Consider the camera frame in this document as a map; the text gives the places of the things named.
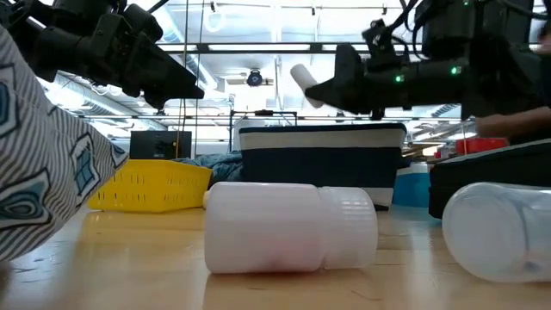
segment cable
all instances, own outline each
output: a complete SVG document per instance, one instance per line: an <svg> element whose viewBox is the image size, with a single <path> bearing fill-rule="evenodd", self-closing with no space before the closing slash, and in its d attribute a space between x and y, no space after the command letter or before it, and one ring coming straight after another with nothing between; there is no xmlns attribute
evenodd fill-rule
<svg viewBox="0 0 551 310"><path fill-rule="evenodd" d="M407 46L407 43L404 40L402 40L401 38L397 37L396 35L393 35L392 38L393 38L393 40L395 40L396 42L398 42L399 44L404 46L404 55L409 57L410 48Z"/></svg>
<svg viewBox="0 0 551 310"><path fill-rule="evenodd" d="M510 2L509 0L496 0L496 1L498 1L499 3L504 5L505 7L517 12L518 14L521 14L521 15L524 15L524 16L527 16L527 17L530 17L530 18L543 20L543 21L546 21L549 18L548 15L528 11L525 8L519 6L518 4L514 4L514 3Z"/></svg>
<svg viewBox="0 0 551 310"><path fill-rule="evenodd" d="M419 55L419 52L417 50L417 32L419 31L419 29L421 27L423 27L425 25L425 23L426 22L424 22L423 24L420 24L420 26L418 26L418 24L416 23L415 27L413 27L413 31L412 31L413 54L415 55L415 57L417 57L419 59L426 59L424 56Z"/></svg>
<svg viewBox="0 0 551 310"><path fill-rule="evenodd" d="M418 0L410 0L410 2L406 5L406 7L402 10L402 13L396 18L396 20L393 22L392 25L388 26L388 29L392 33L399 25L403 24L404 21L407 19L408 15L412 11L413 7L415 7L415 4L417 4Z"/></svg>
<svg viewBox="0 0 551 310"><path fill-rule="evenodd" d="M189 21L189 1L186 1L186 22L185 22L185 33L183 35L183 67L186 69L188 69L188 62L186 61L186 56L188 53L188 21ZM178 125L176 126L176 158L178 158L178 151L180 150L180 120L182 119L182 106L183 106L182 131L185 131L186 118L187 118L185 99L180 99L180 108L178 109Z"/></svg>
<svg viewBox="0 0 551 310"><path fill-rule="evenodd" d="M169 0L160 0L159 2L155 3L150 9L148 9L147 11L149 13L153 13L155 12L156 10L160 9L163 5L165 5L167 2L169 2Z"/></svg>
<svg viewBox="0 0 551 310"><path fill-rule="evenodd" d="M399 3L402 5L402 11L405 11L407 8L406 0L399 0ZM406 14L406 19L404 20L404 26L406 27L406 30L409 32L413 32L409 25L409 12Z"/></svg>
<svg viewBox="0 0 551 310"><path fill-rule="evenodd" d="M124 10L127 8L127 0L120 0L119 5L117 6L117 14L122 15L124 13Z"/></svg>
<svg viewBox="0 0 551 310"><path fill-rule="evenodd" d="M201 6L201 25L200 25L200 31L199 31L199 44L202 43L203 40L203 22L205 19L205 0L203 0L203 5ZM199 66L201 65L201 54L197 55L197 87L199 87ZM194 157L197 158L197 129L199 127L199 99L195 99L195 149L194 149Z"/></svg>

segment ceiling light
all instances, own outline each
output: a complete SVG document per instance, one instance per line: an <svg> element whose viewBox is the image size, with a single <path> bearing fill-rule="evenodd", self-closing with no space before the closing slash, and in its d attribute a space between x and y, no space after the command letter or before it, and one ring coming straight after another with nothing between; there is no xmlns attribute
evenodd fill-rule
<svg viewBox="0 0 551 310"><path fill-rule="evenodd" d="M220 20L218 21L218 25L213 26L211 24L211 17L216 15L220 17ZM210 33L219 32L225 25L226 25L226 13L224 13L224 11L221 11L219 9L208 12L206 21L203 24L205 29Z"/></svg>
<svg viewBox="0 0 551 310"><path fill-rule="evenodd" d="M196 51L197 46L193 44L159 44L160 47L165 52L182 52L186 49L187 51Z"/></svg>
<svg viewBox="0 0 551 310"><path fill-rule="evenodd" d="M447 140L461 140L461 139L467 139L467 138L473 138L476 135L476 133L456 133L453 135L450 135Z"/></svg>
<svg viewBox="0 0 551 310"><path fill-rule="evenodd" d="M353 44L352 46L357 51L362 51L362 52L368 51L368 46L365 44ZM324 51L337 51L337 44L324 44L322 49Z"/></svg>
<svg viewBox="0 0 551 310"><path fill-rule="evenodd" d="M81 107L75 107L75 108L64 107L64 106L59 106L59 107L62 108L62 109L67 109L67 110L87 110L87 109L92 109L93 108L91 106L81 106Z"/></svg>
<svg viewBox="0 0 551 310"><path fill-rule="evenodd" d="M307 51L309 44L213 44L213 51Z"/></svg>
<svg viewBox="0 0 551 310"><path fill-rule="evenodd" d="M459 117L419 117L417 121L461 121Z"/></svg>

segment table surface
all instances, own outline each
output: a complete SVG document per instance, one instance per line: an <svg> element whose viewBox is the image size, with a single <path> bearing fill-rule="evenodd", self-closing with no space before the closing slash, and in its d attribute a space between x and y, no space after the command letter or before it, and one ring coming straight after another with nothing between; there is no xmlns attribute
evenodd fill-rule
<svg viewBox="0 0 551 310"><path fill-rule="evenodd" d="M0 309L549 309L551 284L495 284L449 255L426 209L378 213L379 250L365 270L212 276L203 211L82 210L39 249L1 265Z"/></svg>

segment yellow plastic crate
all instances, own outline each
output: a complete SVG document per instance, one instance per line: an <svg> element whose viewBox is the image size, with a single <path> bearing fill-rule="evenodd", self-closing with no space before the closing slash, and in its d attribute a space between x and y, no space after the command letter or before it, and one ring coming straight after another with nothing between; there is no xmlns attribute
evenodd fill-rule
<svg viewBox="0 0 551 310"><path fill-rule="evenodd" d="M131 159L88 200L88 207L154 213L201 207L211 173L170 160Z"/></svg>

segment plastic container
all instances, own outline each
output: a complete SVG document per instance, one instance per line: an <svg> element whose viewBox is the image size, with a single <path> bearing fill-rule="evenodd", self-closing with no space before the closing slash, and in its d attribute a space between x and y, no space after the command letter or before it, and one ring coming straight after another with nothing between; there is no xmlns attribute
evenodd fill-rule
<svg viewBox="0 0 551 310"><path fill-rule="evenodd" d="M469 138L459 139L455 142L455 151L460 155L474 152L485 152L509 146L507 139L498 138Z"/></svg>
<svg viewBox="0 0 551 310"><path fill-rule="evenodd" d="M170 160L129 160L89 199L88 206L153 213L201 207L211 173Z"/></svg>
<svg viewBox="0 0 551 310"><path fill-rule="evenodd" d="M455 260L475 276L551 281L551 189L468 185L444 209L443 234Z"/></svg>
<svg viewBox="0 0 551 310"><path fill-rule="evenodd" d="M427 164L411 164L399 169L394 183L393 205L429 207L430 175Z"/></svg>
<svg viewBox="0 0 551 310"><path fill-rule="evenodd" d="M208 194L205 261L213 273L362 268L377 219L362 189L217 183Z"/></svg>

